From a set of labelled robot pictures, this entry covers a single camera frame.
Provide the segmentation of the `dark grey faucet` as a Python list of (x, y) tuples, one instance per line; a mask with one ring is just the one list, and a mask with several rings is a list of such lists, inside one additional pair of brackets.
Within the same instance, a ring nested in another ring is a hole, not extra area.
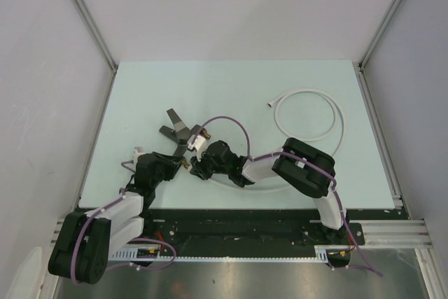
[(171, 120), (173, 128), (163, 125), (159, 129), (159, 132), (176, 143), (177, 147), (174, 151), (174, 156), (182, 156), (184, 158), (186, 151), (188, 151), (188, 141), (192, 136), (196, 135), (197, 132), (199, 132), (198, 137), (210, 140), (211, 135), (206, 129), (200, 129), (200, 125), (195, 125), (192, 128), (187, 127), (174, 109), (167, 110), (167, 114)]

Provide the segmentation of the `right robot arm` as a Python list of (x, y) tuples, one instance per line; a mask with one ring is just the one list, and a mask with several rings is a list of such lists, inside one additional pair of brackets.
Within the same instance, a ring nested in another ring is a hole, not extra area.
[(208, 144), (200, 136), (191, 137), (187, 149), (195, 153), (188, 166), (190, 174), (202, 180), (215, 174), (226, 175), (240, 188), (280, 177), (314, 200), (328, 242), (339, 244), (347, 237), (349, 219), (336, 190), (335, 160), (327, 153), (295, 138), (288, 138), (281, 148), (256, 158), (233, 153), (224, 141)]

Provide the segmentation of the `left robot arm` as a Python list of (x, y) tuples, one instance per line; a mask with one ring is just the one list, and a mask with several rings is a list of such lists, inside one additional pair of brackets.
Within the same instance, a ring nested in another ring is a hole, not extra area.
[(137, 153), (134, 173), (114, 201), (66, 215), (48, 261), (49, 273), (76, 284), (96, 284), (114, 253), (133, 239), (150, 241), (155, 226), (144, 219), (144, 211), (159, 184), (171, 181), (184, 160), (182, 155)]

